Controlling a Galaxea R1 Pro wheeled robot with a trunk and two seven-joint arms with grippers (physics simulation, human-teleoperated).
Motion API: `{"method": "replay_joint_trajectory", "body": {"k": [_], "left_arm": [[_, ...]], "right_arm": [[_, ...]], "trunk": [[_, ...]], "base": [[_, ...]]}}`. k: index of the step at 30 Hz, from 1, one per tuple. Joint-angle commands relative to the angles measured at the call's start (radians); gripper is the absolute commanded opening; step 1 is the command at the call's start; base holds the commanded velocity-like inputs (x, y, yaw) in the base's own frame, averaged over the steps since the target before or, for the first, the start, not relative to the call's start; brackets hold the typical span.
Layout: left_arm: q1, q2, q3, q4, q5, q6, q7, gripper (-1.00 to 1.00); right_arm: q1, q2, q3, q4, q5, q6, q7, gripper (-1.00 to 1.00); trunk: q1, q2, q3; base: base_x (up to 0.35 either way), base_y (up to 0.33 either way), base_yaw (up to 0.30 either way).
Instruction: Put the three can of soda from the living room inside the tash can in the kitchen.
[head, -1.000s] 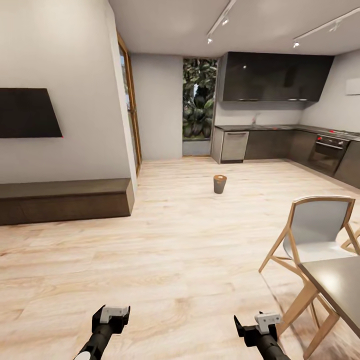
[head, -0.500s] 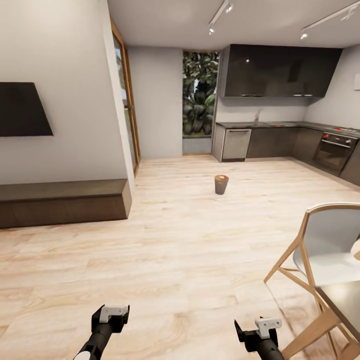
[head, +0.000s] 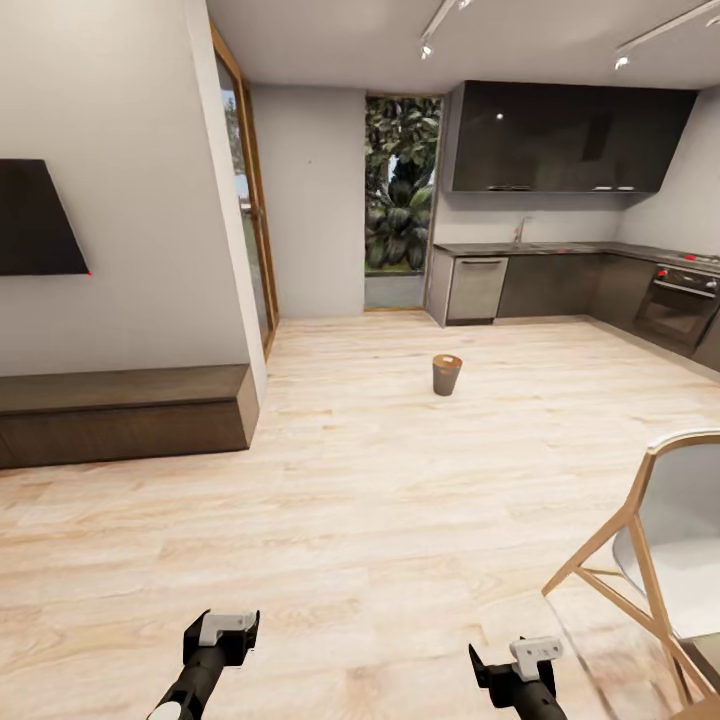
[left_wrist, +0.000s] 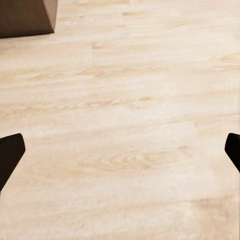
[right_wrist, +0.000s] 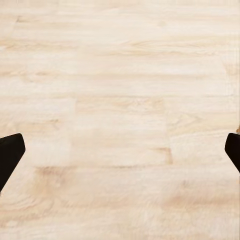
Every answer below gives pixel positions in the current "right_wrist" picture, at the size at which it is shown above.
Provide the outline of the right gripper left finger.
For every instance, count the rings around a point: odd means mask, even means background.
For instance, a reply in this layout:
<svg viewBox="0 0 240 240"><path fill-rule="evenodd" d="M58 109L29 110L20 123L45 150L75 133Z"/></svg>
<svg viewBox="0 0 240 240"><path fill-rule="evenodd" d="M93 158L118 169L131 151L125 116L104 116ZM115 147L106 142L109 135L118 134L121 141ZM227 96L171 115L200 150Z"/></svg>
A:
<svg viewBox="0 0 240 240"><path fill-rule="evenodd" d="M0 138L0 192L25 152L25 142L21 133Z"/></svg>

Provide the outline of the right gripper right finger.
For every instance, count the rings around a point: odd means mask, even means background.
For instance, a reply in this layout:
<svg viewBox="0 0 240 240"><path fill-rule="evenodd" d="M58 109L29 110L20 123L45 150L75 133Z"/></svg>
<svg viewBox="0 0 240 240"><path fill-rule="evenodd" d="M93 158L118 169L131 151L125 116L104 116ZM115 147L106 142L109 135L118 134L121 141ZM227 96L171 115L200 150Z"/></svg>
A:
<svg viewBox="0 0 240 240"><path fill-rule="evenodd" d="M240 172L240 134L229 133L224 150Z"/></svg>

